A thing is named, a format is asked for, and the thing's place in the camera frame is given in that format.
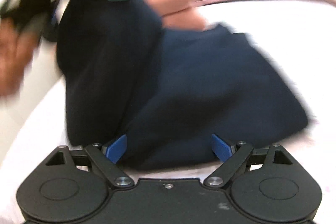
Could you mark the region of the person's left hand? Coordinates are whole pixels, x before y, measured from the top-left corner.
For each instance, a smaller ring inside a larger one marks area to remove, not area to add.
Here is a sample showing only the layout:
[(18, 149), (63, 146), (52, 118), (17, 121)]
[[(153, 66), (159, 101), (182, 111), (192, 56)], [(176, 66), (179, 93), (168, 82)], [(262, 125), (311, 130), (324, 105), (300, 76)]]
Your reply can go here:
[(17, 32), (9, 18), (1, 20), (1, 97), (16, 94), (23, 82), (25, 69), (33, 59), (39, 36)]

